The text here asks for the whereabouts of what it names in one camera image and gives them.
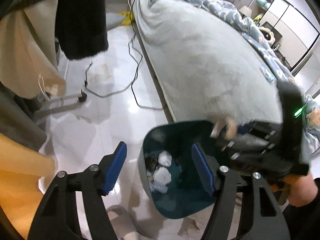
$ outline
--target human hand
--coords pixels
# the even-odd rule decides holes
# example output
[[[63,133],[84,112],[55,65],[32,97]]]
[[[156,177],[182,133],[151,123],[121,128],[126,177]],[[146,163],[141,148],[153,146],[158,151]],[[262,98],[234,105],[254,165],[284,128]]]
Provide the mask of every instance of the human hand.
[[[290,184],[289,203],[295,207],[302,207],[311,203],[318,194],[318,187],[315,184],[312,174],[307,176],[288,175],[283,182]],[[273,192],[279,190],[278,185],[270,185]]]

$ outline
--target white cabinet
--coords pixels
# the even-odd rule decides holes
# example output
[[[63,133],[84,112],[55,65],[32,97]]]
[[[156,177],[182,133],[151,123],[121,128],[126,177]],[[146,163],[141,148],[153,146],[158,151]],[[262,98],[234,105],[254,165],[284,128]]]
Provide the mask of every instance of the white cabinet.
[[[271,24],[271,26],[275,26],[278,22],[279,18],[277,18],[273,13],[267,11],[262,19],[260,20],[260,25],[263,25],[265,22],[268,22]]]
[[[291,5],[281,20],[299,37],[303,44],[309,48],[318,36],[317,30]]]
[[[286,3],[284,0],[274,0],[271,6],[269,7],[268,12],[271,12],[275,17],[280,19],[286,9],[288,8],[289,4]]]
[[[279,41],[281,44],[279,51],[290,66],[294,66],[300,58],[307,52],[308,48],[303,44],[300,38],[281,20],[274,26],[282,35]]]

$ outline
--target black cable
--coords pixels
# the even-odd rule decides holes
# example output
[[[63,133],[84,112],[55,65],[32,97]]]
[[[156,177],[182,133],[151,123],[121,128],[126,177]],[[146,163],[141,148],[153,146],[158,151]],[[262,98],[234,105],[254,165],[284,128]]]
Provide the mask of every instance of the black cable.
[[[135,71],[133,80],[132,80],[124,89],[122,89],[122,90],[119,90],[119,91],[116,91],[116,92],[112,92],[112,93],[109,93],[109,94],[104,95],[104,96],[99,95],[99,94],[97,94],[96,92],[90,90],[90,89],[87,87],[87,86],[88,86],[87,71],[88,71],[88,70],[90,69],[90,67],[92,66],[92,62],[90,62],[90,65],[88,66],[88,68],[87,68],[86,71],[85,71],[84,86],[85,86],[85,88],[86,88],[87,91],[89,91],[90,93],[94,94],[95,96],[97,96],[97,97],[99,97],[99,98],[107,98],[107,97],[110,97],[110,96],[112,96],[112,95],[116,95],[116,94],[123,93],[123,92],[125,92],[125,91],[131,86],[131,90],[132,90],[132,93],[133,93],[133,96],[134,96],[134,100],[136,101],[137,106],[139,106],[140,108],[144,108],[144,109],[162,111],[167,105],[165,105],[165,106],[162,107],[162,108],[152,107],[152,106],[142,106],[142,105],[140,105],[140,104],[138,103],[138,101],[137,101],[137,97],[136,97],[136,95],[135,95],[135,93],[134,93],[134,90],[133,90],[133,84],[134,84],[134,82],[138,79],[138,70],[139,70],[140,63],[142,62],[142,59],[143,59],[142,53],[141,53],[140,51],[138,51],[138,50],[134,47],[134,45],[133,45],[133,40],[135,39],[136,34],[137,34],[137,33],[135,32],[135,30],[134,30],[134,28],[133,28],[133,24],[132,24],[132,9],[133,9],[133,5],[134,5],[134,2],[135,2],[135,1],[136,1],[136,0],[133,0],[133,3],[132,3],[131,8],[130,8],[130,16],[129,16],[129,17],[130,17],[130,22],[131,22],[131,27],[132,27],[132,30],[133,30],[133,32],[134,32],[134,35],[133,35],[133,37],[131,38],[131,40],[128,42],[129,55],[130,55],[130,57],[137,63],[137,67],[136,67],[136,71]],[[137,61],[137,59],[136,59],[136,58],[131,54],[131,52],[130,52],[130,43],[132,44],[132,49],[135,50],[135,51],[140,55],[140,60],[139,60],[139,62]]]

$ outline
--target green indicator light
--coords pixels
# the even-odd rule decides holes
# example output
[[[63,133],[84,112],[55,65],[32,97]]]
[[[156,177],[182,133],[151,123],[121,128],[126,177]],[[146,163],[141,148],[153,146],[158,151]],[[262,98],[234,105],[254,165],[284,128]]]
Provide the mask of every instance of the green indicator light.
[[[295,112],[294,116],[297,117],[302,113],[302,108],[300,108],[297,112]]]

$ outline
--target gray bed sheet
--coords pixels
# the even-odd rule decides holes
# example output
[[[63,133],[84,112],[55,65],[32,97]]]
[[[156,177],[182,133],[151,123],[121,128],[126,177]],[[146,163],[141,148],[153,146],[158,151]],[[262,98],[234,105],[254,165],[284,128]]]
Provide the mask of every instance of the gray bed sheet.
[[[175,121],[282,122],[268,67],[230,25],[181,0],[135,0],[133,11]]]

